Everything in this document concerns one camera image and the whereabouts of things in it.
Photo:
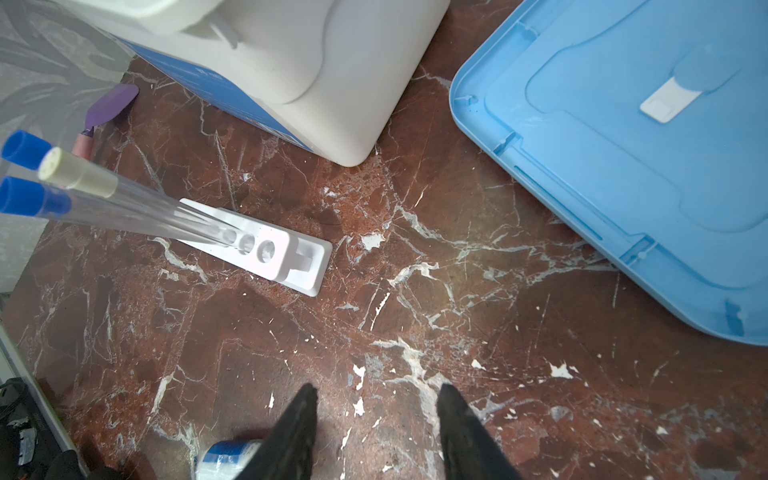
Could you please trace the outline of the white test tube rack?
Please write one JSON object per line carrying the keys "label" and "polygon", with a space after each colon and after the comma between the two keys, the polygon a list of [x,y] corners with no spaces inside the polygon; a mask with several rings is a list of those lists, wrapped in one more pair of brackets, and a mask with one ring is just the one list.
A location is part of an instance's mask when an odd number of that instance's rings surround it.
{"label": "white test tube rack", "polygon": [[307,296],[318,295],[332,252],[330,242],[191,199],[184,198],[182,202],[255,238],[254,247],[247,254],[201,242],[189,241],[189,246]]}

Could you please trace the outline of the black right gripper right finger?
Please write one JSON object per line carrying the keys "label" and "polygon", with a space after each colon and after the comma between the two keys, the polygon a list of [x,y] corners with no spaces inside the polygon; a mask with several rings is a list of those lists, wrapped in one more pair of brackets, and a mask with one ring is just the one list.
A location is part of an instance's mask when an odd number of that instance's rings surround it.
{"label": "black right gripper right finger", "polygon": [[451,384],[436,402],[446,479],[520,479],[499,445]]}

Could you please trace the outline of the test tube cork stopper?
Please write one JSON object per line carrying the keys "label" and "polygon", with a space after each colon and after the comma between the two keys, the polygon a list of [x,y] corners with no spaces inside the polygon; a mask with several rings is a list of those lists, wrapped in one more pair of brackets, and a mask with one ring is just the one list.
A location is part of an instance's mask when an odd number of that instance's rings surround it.
{"label": "test tube cork stopper", "polygon": [[59,147],[49,150],[37,169],[37,177],[44,183],[64,190],[73,190],[144,213],[169,213],[173,210],[197,221],[229,228],[235,239],[223,247],[237,248],[241,241],[249,242],[253,236],[244,230],[219,220],[207,213],[152,190],[135,181],[66,152]]}

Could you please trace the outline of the white blue label bottle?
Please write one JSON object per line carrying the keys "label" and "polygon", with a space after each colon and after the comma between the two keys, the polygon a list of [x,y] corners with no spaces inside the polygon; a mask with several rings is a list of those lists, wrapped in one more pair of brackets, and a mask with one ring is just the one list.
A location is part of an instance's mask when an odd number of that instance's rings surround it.
{"label": "white blue label bottle", "polygon": [[260,448],[262,442],[221,441],[201,453],[195,463],[197,480],[235,479]]}

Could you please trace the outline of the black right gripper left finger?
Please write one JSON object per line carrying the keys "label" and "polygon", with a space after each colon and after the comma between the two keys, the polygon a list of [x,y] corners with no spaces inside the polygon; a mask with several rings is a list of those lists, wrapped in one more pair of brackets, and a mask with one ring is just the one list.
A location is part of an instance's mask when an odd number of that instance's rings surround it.
{"label": "black right gripper left finger", "polygon": [[317,406],[317,389],[305,383],[236,479],[310,479]]}

